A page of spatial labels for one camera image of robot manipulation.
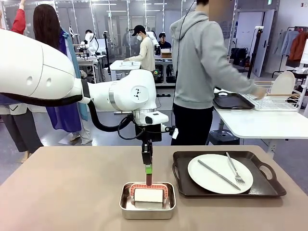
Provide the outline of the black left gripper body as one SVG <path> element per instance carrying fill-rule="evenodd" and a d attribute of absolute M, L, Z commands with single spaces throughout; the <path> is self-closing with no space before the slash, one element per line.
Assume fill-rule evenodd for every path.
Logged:
<path fill-rule="evenodd" d="M 140 141 L 162 141 L 161 125 L 138 126 L 135 125 L 136 139 Z"/>

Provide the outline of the person's right hand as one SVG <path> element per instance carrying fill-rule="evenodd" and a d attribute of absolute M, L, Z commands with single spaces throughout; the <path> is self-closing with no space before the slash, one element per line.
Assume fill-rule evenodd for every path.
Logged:
<path fill-rule="evenodd" d="M 266 95 L 266 90 L 262 87 L 257 87 L 257 89 L 252 93 L 255 96 L 256 100 L 261 100 Z"/>

